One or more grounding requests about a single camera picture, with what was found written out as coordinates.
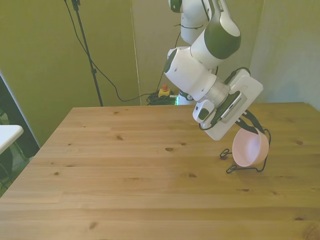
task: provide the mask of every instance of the white table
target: white table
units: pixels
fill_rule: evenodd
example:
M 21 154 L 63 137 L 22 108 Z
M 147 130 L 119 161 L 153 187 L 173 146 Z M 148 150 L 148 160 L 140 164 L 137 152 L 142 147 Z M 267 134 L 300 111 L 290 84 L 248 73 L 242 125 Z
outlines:
M 17 140 L 24 132 L 18 125 L 0 125 L 0 154 Z

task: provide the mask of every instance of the wood grain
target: wood grain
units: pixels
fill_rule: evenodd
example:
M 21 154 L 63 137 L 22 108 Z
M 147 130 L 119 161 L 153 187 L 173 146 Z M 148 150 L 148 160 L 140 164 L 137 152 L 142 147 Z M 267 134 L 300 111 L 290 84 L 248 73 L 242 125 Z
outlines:
M 2 240 L 320 239 L 320 113 L 255 104 L 262 173 L 226 174 L 191 106 L 74 108 L 0 198 Z

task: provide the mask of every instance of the pink bowl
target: pink bowl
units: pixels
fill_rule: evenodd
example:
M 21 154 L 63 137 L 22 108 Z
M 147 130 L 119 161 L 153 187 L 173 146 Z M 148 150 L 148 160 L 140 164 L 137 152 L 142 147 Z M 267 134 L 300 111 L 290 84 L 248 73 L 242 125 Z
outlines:
M 232 144 L 232 155 L 240 167 L 249 167 L 262 163 L 269 152 L 269 141 L 266 135 L 258 134 L 241 128 L 235 135 Z

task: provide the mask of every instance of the black wire stand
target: black wire stand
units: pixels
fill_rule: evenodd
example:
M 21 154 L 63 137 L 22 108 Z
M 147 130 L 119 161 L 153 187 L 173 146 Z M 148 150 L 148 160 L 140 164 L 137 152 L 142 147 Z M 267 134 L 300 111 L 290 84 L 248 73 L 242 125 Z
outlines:
M 268 135 L 269 135 L 269 146 L 271 144 L 271 133 L 268 129 L 263 129 L 264 130 L 264 134 L 267 132 Z M 222 153 L 220 153 L 220 159 L 221 160 L 226 160 L 227 159 L 227 156 L 232 154 L 232 152 L 229 150 L 229 148 L 226 148 L 225 150 L 222 151 Z M 268 159 L 268 156 L 265 158 L 264 160 L 264 163 L 263 163 L 263 167 L 261 169 L 258 169 L 256 167 L 239 167 L 238 165 L 236 164 L 233 164 L 231 165 L 225 172 L 227 174 L 231 174 L 233 173 L 234 171 L 237 171 L 237 170 L 256 170 L 258 173 L 261 173 L 265 170 L 265 167 L 266 167 L 266 164 L 267 164 L 267 159 Z
M 80 5 L 80 0 L 71 0 L 71 2 L 72 2 L 73 9 L 75 11 L 76 17 L 78 19 L 79 27 L 80 27 L 82 38 L 83 38 L 83 43 L 84 43 L 84 46 L 85 46 L 85 51 L 86 51 L 86 54 L 88 56 L 88 60 L 89 60 L 90 68 L 91 68 L 91 73 L 92 73 L 92 77 L 93 77 L 96 93 L 97 93 L 98 98 L 99 98 L 99 103 L 100 103 L 100 106 L 103 107 L 104 104 L 102 102 L 102 97 L 101 97 L 101 94 L 100 94 L 100 89 L 99 89 L 99 85 L 98 85 L 98 81 L 97 81 L 97 77 L 96 77 L 97 70 L 94 68 L 94 64 L 93 64 L 93 61 L 91 59 L 91 55 L 90 55 L 90 52 L 89 52 L 89 47 L 88 47 L 87 40 L 86 40 L 85 31 L 84 31 L 84 28 L 82 26 L 80 14 L 79 14 L 78 5 Z

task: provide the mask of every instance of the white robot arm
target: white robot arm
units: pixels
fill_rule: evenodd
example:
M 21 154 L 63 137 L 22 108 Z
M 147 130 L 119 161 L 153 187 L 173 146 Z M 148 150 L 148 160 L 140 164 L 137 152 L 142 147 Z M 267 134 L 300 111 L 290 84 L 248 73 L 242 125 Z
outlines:
M 241 33 L 224 0 L 169 0 L 180 13 L 181 36 L 190 47 L 171 49 L 164 73 L 197 101 L 193 118 L 212 139 L 220 140 L 262 92 L 263 86 L 244 69 L 222 82 L 212 69 L 235 53 Z M 207 24 L 199 35 L 199 29 Z

